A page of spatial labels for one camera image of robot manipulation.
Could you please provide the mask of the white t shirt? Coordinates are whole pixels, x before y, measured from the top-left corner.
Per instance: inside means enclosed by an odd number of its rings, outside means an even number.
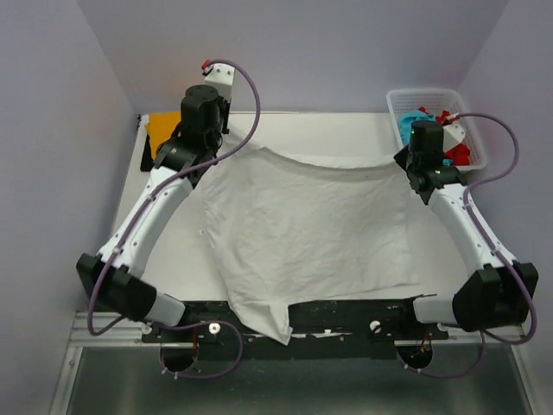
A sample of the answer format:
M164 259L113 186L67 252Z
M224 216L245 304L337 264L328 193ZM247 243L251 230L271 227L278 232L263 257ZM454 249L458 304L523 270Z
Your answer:
M418 295L410 187L387 156L306 156L225 138L198 190L228 301L249 329L288 344L289 307Z

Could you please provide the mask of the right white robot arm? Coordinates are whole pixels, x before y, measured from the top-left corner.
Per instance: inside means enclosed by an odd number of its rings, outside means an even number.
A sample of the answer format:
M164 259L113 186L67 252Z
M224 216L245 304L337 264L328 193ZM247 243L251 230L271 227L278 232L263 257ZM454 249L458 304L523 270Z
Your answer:
M416 121L410 141L394 159L411 188L453 239L467 270L467 281L449 295L413 299L412 309L397 318L399 332L410 339L442 324L466 332L515 326L536 314L532 295L538 273L521 263L494 236L471 196L463 174L443 160L444 128L436 121Z

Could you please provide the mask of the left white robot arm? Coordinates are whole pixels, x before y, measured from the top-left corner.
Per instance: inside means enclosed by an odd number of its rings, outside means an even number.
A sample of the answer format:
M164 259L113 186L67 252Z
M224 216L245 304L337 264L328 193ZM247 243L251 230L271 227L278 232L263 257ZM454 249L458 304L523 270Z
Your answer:
M192 328L183 302L143 281L149 256L175 210L215 163L228 131L229 103L213 86L189 87L181 120L157 152L143 192L120 228L95 255L83 254L77 272L92 304L135 322L156 322L174 342Z

